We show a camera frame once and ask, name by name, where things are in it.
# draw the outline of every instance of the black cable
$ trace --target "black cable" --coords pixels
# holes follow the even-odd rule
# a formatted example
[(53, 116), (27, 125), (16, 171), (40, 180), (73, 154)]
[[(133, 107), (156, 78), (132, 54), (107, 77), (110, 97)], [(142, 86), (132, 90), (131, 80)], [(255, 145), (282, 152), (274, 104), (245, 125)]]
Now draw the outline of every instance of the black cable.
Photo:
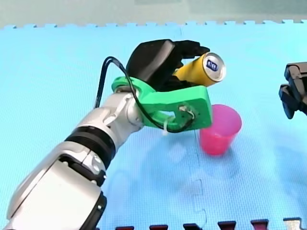
[[(159, 122), (155, 121), (144, 109), (144, 107), (142, 106), (142, 104), (140, 103), (137, 95), (136, 95), (136, 91), (135, 88), (133, 86), (133, 83), (131, 81), (130, 76), (128, 75), (126, 69), (124, 68), (124, 66), (120, 63), (120, 61), (118, 61), (115, 57), (107, 57), (102, 65), (101, 68), (101, 74), (100, 74), (100, 80), (99, 80), (99, 85), (98, 85), (98, 92), (97, 92), (97, 97), (96, 97), (96, 102), (95, 102), (95, 108), (98, 108), (100, 106), (100, 101), (101, 101), (101, 97), (102, 97), (102, 92), (103, 92), (103, 86), (105, 83), (105, 79), (106, 79), (106, 71), (108, 66), (110, 65), (110, 63), (114, 63), (117, 67), (119, 67), (119, 69), (125, 74), (125, 77), (127, 78), (129, 87), (131, 89), (131, 93), (133, 95), (133, 98), (136, 102), (136, 104), (138, 105), (139, 109), (142, 111), (142, 113), (145, 115), (145, 117), (152, 122), (155, 126), (157, 126), (160, 129), (164, 129), (164, 126), (162, 124), (160, 124)], [(168, 127), (166, 127), (166, 130), (170, 133), (180, 133), (182, 131), (185, 131), (193, 122), (194, 120), (194, 114), (190, 114), (191, 115), (191, 119), (189, 119), (183, 127), (179, 128), (179, 129), (169, 129)]]

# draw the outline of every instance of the silver robot arm segment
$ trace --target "silver robot arm segment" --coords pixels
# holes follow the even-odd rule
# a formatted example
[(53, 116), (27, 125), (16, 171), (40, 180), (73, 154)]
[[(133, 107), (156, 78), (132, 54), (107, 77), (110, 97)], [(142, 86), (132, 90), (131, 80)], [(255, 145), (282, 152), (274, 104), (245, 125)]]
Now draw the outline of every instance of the silver robot arm segment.
[(95, 230), (106, 208), (106, 170), (142, 127), (132, 94), (110, 95), (18, 186), (3, 230)]

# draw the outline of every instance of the green 3d-printed bracket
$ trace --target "green 3d-printed bracket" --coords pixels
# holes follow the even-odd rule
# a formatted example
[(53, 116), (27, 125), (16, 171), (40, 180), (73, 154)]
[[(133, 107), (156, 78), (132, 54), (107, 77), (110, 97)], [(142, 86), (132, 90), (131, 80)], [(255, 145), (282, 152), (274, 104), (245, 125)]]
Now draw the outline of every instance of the green 3d-printed bracket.
[[(160, 124), (168, 120), (167, 126), (171, 129), (181, 128), (189, 119), (186, 112), (180, 111), (179, 107), (186, 106), (194, 113), (195, 120), (186, 130), (195, 130), (209, 127), (212, 124), (212, 107), (205, 86), (193, 86), (170, 92), (157, 92), (145, 82), (130, 78), (135, 89), (138, 91), (138, 99), (148, 114)], [(129, 86), (125, 77), (118, 77), (112, 84), (115, 92), (121, 86)], [(144, 115), (142, 115), (145, 126), (156, 127)]]

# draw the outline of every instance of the yellow can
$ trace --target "yellow can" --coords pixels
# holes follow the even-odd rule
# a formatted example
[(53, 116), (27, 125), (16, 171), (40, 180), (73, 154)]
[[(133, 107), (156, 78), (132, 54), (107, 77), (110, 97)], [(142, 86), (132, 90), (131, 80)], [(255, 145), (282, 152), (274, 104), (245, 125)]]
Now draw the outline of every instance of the yellow can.
[(174, 75), (181, 81), (208, 87), (225, 78), (226, 66), (220, 56), (210, 52), (177, 69)]

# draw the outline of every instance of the pink plastic cup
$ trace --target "pink plastic cup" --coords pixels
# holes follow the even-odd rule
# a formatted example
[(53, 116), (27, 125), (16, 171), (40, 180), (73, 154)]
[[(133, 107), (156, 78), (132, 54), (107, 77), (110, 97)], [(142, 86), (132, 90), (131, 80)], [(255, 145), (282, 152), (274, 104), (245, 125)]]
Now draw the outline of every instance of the pink plastic cup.
[(229, 106), (212, 106), (213, 122), (209, 128), (200, 130), (202, 150), (212, 156), (223, 155), (242, 127), (240, 115)]

